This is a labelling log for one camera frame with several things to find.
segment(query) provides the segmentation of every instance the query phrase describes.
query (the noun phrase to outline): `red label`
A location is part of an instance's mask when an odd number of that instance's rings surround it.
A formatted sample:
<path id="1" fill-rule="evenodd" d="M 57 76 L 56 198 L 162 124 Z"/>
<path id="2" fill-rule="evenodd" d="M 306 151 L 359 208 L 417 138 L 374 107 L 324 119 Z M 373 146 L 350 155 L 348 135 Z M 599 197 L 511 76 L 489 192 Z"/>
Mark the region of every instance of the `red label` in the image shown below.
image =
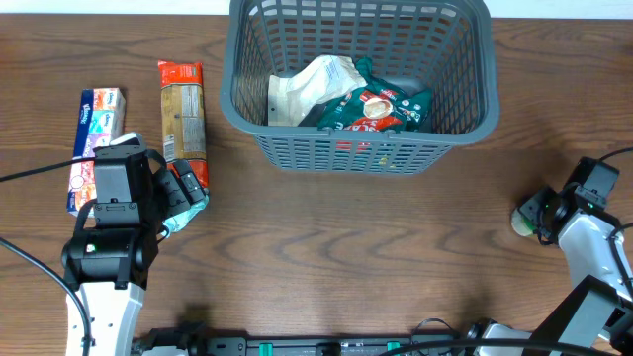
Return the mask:
<path id="1" fill-rule="evenodd" d="M 171 84 L 200 84 L 202 85 L 202 63 L 176 64 L 159 61 L 160 87 Z"/>

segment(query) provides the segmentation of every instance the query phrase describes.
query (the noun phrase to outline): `snack bag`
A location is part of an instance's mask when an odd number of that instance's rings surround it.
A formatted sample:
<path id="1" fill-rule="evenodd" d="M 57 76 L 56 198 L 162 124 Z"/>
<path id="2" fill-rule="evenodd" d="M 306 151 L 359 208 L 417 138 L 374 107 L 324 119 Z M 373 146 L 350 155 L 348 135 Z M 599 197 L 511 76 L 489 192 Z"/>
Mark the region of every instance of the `snack bag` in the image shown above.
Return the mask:
<path id="1" fill-rule="evenodd" d="M 327 103 L 318 127 L 336 130 L 417 131 L 426 119 L 432 93 L 409 97 L 399 87 L 371 75 L 372 61 L 362 58 L 356 69 L 368 85 Z"/>
<path id="2" fill-rule="evenodd" d="M 209 187 L 202 63 L 159 61 L 163 155 L 173 169 L 187 159 L 203 188 Z"/>

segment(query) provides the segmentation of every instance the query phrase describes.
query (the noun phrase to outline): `small object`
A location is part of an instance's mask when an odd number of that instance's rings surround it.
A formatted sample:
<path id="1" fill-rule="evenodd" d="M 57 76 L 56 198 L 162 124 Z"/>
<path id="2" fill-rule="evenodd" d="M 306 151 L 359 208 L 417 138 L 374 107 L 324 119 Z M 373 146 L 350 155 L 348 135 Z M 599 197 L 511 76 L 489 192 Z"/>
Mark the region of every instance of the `small object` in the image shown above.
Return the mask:
<path id="1" fill-rule="evenodd" d="M 531 223 L 523 218 L 518 209 L 514 209 L 512 214 L 510 215 L 510 224 L 512 225 L 512 229 L 519 236 L 527 237 L 534 234 L 534 229 L 530 228 Z"/>
<path id="2" fill-rule="evenodd" d="M 73 159 L 94 157 L 96 147 L 110 145 L 123 132 L 126 99 L 119 88 L 84 89 Z M 81 207 L 97 198 L 93 162 L 75 163 L 70 167 L 66 210 L 77 216 Z"/>
<path id="3" fill-rule="evenodd" d="M 202 63 L 159 61 L 163 155 L 175 171 L 176 159 L 186 159 L 203 188 L 209 187 Z"/>
<path id="4" fill-rule="evenodd" d="M 259 356 L 273 356 L 273 344 L 260 343 L 259 344 Z"/>
<path id="5" fill-rule="evenodd" d="M 387 351 L 395 350 L 397 348 L 400 348 L 400 343 L 398 341 L 391 341 L 387 343 Z"/>
<path id="6" fill-rule="evenodd" d="M 345 56 L 321 55 L 292 78 L 271 75 L 268 125 L 298 126 L 314 105 L 366 85 L 352 59 Z"/>

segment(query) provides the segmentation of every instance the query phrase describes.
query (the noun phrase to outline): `green connector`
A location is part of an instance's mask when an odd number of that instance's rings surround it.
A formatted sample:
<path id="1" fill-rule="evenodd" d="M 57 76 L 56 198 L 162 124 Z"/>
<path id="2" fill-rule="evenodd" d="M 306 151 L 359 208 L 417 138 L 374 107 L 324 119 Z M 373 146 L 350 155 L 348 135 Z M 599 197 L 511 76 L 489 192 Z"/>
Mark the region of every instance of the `green connector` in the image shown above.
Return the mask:
<path id="1" fill-rule="evenodd" d="M 398 341 L 390 341 L 387 343 L 387 351 L 395 350 L 397 348 L 400 348 L 400 343 Z"/>
<path id="2" fill-rule="evenodd" d="M 259 344 L 259 356 L 273 356 L 273 344 Z"/>

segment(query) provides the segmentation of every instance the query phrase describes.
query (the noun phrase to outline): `gray plastic basket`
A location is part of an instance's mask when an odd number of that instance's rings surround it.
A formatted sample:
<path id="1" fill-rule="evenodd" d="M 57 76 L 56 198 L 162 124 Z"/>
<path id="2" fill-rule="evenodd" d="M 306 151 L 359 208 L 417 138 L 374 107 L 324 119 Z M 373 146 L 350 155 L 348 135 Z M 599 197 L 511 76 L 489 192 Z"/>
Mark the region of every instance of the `gray plastic basket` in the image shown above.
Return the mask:
<path id="1" fill-rule="evenodd" d="M 321 54 L 369 56 L 410 94 L 430 88 L 423 132 L 268 127 L 268 80 Z M 482 0 L 231 0 L 222 110 L 291 170 L 415 174 L 498 122 L 491 18 Z"/>

